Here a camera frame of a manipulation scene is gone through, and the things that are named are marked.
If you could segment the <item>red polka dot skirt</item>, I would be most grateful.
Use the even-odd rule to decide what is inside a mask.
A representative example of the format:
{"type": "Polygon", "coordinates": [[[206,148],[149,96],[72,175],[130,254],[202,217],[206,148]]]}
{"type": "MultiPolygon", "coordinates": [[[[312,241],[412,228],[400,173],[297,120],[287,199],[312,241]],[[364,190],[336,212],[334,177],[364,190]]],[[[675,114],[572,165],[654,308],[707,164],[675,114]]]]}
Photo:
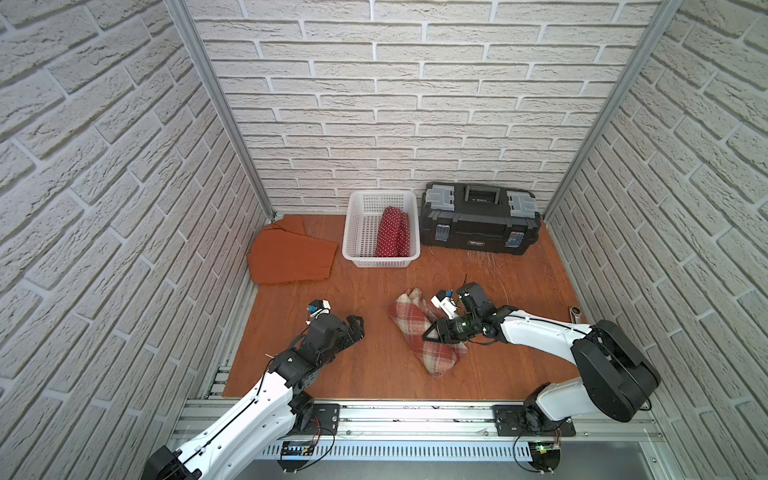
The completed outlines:
{"type": "Polygon", "coordinates": [[[380,219],[376,257],[394,258],[410,255],[410,224],[408,214],[397,207],[387,207],[380,219]]]}

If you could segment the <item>red plaid skirt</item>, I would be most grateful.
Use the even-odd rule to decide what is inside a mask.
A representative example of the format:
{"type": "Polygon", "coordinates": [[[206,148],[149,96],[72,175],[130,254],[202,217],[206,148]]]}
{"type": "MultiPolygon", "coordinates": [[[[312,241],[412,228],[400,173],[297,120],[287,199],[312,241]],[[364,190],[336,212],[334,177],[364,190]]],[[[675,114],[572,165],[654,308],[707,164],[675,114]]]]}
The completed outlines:
{"type": "Polygon", "coordinates": [[[468,355],[469,350],[463,343],[442,344],[422,338],[434,325],[437,316],[434,306],[422,297],[420,289],[414,288],[401,294],[387,308],[387,313],[432,377],[444,376],[468,355]]]}

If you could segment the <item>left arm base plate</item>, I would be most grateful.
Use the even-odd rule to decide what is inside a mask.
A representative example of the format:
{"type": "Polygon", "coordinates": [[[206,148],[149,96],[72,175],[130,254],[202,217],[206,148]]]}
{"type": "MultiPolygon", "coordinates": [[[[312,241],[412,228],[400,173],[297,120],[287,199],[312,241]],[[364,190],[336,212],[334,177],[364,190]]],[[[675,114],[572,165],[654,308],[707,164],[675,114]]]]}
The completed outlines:
{"type": "Polygon", "coordinates": [[[338,403],[314,403],[304,408],[296,417],[290,435],[313,435],[319,429],[338,431],[341,405],[338,403]]]}

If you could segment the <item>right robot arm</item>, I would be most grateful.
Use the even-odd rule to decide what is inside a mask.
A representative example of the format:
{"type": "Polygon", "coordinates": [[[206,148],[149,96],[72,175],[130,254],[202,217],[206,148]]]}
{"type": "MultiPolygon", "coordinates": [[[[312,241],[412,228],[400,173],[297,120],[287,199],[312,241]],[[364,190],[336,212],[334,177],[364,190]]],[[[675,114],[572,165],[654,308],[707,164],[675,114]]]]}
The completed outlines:
{"type": "Polygon", "coordinates": [[[486,345],[530,347],[578,370],[577,377],[545,383],[526,398],[518,420],[521,433],[555,432],[571,417],[595,412],[626,423],[652,408],[651,395],[662,383],[661,375],[616,323],[565,323],[516,307],[497,307],[477,283],[459,288],[458,299],[463,314],[450,291],[432,297],[445,316],[422,334],[423,340],[459,344],[482,335],[486,345]]]}

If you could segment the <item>orange skirt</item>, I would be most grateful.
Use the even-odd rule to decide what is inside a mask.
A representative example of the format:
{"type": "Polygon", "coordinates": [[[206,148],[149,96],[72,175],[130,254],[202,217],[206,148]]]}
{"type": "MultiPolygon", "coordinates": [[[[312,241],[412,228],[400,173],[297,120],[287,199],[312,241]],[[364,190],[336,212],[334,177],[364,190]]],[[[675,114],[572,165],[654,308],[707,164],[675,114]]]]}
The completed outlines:
{"type": "Polygon", "coordinates": [[[330,276],[338,244],[309,236],[299,216],[262,228],[247,255],[251,280],[259,285],[324,280],[330,276]]]}

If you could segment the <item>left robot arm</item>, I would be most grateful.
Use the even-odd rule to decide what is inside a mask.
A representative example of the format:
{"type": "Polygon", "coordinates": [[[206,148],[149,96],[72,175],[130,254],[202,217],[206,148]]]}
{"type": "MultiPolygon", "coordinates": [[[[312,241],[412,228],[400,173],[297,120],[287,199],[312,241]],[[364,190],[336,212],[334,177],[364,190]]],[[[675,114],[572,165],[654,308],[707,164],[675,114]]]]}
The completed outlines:
{"type": "Polygon", "coordinates": [[[311,318],[307,331],[269,362],[262,378],[219,419],[172,451],[146,461],[143,479],[233,479],[266,446],[287,435],[313,406],[306,389],[321,369],[365,336],[364,319],[342,320],[328,311],[311,318]]]}

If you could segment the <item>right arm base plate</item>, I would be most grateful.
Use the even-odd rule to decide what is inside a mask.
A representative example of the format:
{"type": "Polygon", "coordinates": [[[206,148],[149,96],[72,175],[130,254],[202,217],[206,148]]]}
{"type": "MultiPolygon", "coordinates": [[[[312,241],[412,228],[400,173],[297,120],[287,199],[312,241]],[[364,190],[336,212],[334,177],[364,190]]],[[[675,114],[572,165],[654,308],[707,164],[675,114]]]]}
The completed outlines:
{"type": "Polygon", "coordinates": [[[491,410],[499,437],[576,436],[576,431],[570,418],[553,421],[533,406],[493,405],[491,410]]]}

